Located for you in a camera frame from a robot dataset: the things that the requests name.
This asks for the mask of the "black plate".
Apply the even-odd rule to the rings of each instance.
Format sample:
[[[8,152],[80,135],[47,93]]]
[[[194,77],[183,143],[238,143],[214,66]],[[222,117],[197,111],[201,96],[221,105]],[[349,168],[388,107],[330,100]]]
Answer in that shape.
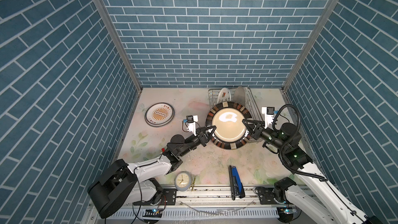
[[[245,146],[251,135],[243,120],[253,120],[250,111],[242,104],[224,101],[213,106],[205,120],[207,127],[215,126],[210,141],[225,150],[236,150]]]

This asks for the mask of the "watermelon pattern plate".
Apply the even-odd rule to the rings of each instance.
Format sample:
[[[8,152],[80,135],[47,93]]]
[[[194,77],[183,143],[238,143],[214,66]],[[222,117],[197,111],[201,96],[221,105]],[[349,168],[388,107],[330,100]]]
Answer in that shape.
[[[231,92],[228,88],[222,88],[217,97],[217,104],[231,100]]]

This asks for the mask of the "brown patterned plate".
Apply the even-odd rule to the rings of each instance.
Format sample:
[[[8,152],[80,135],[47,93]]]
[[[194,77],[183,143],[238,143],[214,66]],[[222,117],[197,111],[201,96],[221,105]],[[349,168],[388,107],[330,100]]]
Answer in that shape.
[[[156,103],[145,113],[145,121],[152,127],[162,127],[169,124],[175,116],[174,108],[168,103]]]

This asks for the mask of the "grey plate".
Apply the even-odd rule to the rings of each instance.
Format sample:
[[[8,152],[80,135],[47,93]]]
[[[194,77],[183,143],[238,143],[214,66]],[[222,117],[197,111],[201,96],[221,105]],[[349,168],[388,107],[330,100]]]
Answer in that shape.
[[[233,101],[241,105],[246,105],[246,93],[243,87],[238,87],[233,96]]]

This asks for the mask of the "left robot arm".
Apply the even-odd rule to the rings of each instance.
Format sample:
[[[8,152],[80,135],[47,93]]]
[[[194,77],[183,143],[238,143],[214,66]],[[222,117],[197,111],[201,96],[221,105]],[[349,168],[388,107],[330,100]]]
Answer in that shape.
[[[155,178],[176,171],[182,164],[182,156],[200,145],[205,147],[216,128],[214,125],[197,128],[188,138],[176,134],[162,153],[151,160],[126,163],[118,159],[113,162],[87,189],[100,217],[110,217],[127,203],[157,203],[163,188]]]

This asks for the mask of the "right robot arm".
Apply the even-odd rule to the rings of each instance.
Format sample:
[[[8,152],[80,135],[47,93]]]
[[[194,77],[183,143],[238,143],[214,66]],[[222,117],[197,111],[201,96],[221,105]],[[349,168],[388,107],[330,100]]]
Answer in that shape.
[[[252,138],[264,140],[265,145],[277,148],[282,165],[316,195],[308,196],[292,180],[285,178],[274,184],[274,196],[278,202],[288,202],[318,224],[380,224],[376,216],[369,216],[351,203],[321,172],[313,159],[298,145],[301,138],[299,125],[284,123],[280,130],[268,128],[263,121],[244,119]]]

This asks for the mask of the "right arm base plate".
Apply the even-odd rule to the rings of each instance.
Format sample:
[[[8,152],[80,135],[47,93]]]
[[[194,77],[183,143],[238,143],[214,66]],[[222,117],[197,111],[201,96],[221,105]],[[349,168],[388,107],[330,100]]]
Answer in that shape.
[[[265,188],[259,186],[254,189],[254,192],[258,196],[261,205],[291,204],[291,202],[287,200],[286,191],[287,188],[281,188],[281,187]]]

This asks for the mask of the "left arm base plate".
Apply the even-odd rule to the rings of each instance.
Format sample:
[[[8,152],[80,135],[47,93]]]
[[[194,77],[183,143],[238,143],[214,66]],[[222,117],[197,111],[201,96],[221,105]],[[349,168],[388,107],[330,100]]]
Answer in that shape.
[[[156,192],[154,197],[149,201],[141,201],[139,198],[137,202],[133,204],[135,206],[140,205],[152,205],[152,206],[168,206],[168,205],[175,205],[176,204],[176,197],[177,197],[177,190],[172,188],[165,188],[162,192]]]

